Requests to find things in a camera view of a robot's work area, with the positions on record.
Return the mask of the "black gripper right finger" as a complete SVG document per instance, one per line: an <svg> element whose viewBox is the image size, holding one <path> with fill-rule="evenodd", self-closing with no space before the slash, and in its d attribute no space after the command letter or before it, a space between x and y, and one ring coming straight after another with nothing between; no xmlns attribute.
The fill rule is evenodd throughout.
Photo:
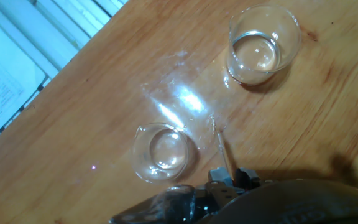
<svg viewBox="0 0 358 224"><path fill-rule="evenodd" d="M234 173L234 186L244 190L252 190L260 187L260 178L254 170L238 168Z"/></svg>

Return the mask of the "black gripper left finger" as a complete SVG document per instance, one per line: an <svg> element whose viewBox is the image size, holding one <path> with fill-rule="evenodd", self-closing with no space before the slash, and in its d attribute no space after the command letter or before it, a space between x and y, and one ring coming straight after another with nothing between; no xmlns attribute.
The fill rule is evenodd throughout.
<svg viewBox="0 0 358 224"><path fill-rule="evenodd" d="M218 206L226 206L238 197L231 176L224 167L218 167L208 172L206 190L212 195Z"/></svg>

